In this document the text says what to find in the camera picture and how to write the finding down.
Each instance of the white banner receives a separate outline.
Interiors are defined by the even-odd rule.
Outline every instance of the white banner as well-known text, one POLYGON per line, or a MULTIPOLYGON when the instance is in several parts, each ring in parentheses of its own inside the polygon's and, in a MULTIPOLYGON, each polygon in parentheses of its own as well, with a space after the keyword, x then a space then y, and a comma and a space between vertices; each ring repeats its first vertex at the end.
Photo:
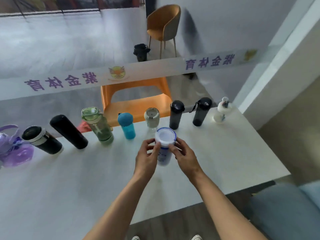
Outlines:
POLYGON ((38 77, 0 79, 0 100, 270 62, 277 51, 278 47, 270 46, 266 52, 254 48, 242 49, 187 58, 110 65, 38 77))

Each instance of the orange stool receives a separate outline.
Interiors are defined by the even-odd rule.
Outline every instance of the orange stool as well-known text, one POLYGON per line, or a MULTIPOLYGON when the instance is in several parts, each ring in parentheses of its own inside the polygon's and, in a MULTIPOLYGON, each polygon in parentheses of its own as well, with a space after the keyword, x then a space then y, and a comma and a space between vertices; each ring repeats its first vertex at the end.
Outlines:
POLYGON ((148 108, 157 108, 160 112, 160 117, 170 116, 170 104, 172 103, 172 98, 165 77, 101 86, 101 97, 104 116, 108 120, 108 124, 111 127, 119 125, 119 113, 132 114, 134 123, 145 120, 144 113, 148 108), (146 98, 111 103, 111 98, 116 91, 126 88, 143 86, 157 86, 162 94, 146 98))

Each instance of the green water bottle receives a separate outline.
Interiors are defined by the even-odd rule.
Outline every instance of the green water bottle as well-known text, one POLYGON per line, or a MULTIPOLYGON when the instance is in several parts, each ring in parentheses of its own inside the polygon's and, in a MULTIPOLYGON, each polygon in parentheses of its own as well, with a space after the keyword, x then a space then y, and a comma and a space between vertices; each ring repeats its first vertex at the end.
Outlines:
POLYGON ((84 108, 81 111, 81 117, 90 126, 96 134, 99 141, 108 145, 113 141, 112 127, 108 124, 106 117, 100 113, 96 107, 84 108))

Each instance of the white table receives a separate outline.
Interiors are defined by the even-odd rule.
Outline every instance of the white table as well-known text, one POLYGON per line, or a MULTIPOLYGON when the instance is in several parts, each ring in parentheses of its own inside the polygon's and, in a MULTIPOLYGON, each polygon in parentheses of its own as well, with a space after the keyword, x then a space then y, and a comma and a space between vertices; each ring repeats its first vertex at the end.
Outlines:
MULTIPOLYGON (((205 173, 225 193, 258 185, 290 173, 246 118, 235 109, 223 124, 211 109, 201 127, 184 113, 177 135, 194 150, 205 173)), ((169 125, 169 117, 160 119, 169 125)), ((146 122, 134 124, 136 138, 126 140, 120 127, 103 146, 93 132, 89 145, 76 149, 59 138, 64 151, 49 155, 36 148, 34 158, 0 170, 0 239, 79 240, 102 216, 131 178, 145 139, 146 122)), ((202 202, 174 157, 158 166, 146 186, 131 223, 202 202)))

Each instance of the black bag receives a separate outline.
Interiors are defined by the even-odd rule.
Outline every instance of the black bag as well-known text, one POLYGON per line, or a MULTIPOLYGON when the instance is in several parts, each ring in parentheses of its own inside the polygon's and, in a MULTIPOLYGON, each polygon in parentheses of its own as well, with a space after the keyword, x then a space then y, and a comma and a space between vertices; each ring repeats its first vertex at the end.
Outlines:
POLYGON ((147 54, 150 52, 150 49, 145 44, 137 44, 134 46, 133 54, 137 56, 138 62, 146 61, 147 54))

